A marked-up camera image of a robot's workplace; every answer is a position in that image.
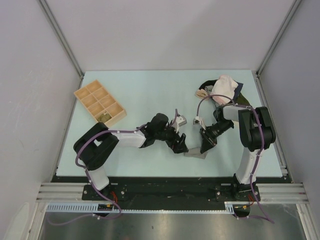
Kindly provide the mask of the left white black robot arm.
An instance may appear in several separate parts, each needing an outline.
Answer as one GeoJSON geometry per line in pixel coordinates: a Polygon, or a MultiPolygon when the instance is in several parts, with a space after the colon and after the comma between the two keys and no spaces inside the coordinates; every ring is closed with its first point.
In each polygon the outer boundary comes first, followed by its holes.
{"type": "Polygon", "coordinates": [[[94,187],[93,194],[105,200],[110,196],[111,188],[104,166],[117,147],[142,149],[162,141],[175,154],[187,153],[186,135],[179,134],[180,127],[186,123],[186,118],[179,113],[175,113],[171,122],[165,114],[157,113],[150,122],[135,130],[109,129],[104,123],[98,122],[73,145],[75,164],[84,169],[89,183],[94,187]]]}

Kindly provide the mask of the grey underwear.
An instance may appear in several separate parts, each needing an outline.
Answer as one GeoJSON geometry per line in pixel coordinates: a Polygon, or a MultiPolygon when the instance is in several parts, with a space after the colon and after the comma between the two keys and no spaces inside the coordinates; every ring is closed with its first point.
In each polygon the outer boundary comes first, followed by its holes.
{"type": "Polygon", "coordinates": [[[185,152],[183,155],[188,158],[197,158],[197,159],[205,159],[208,152],[201,153],[200,147],[190,148],[188,152],[185,152]]]}

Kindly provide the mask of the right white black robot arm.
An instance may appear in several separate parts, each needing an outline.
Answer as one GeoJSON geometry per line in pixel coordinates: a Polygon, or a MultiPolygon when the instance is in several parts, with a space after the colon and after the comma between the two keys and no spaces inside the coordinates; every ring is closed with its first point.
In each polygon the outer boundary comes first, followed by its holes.
{"type": "Polygon", "coordinates": [[[210,126],[206,126],[198,116],[194,120],[201,125],[200,155],[214,148],[218,137],[233,128],[237,122],[243,153],[229,192],[237,201],[242,201],[248,195],[255,197],[256,172],[261,155],[276,140],[276,131],[268,108],[229,104],[217,107],[213,117],[216,123],[210,126]]]}

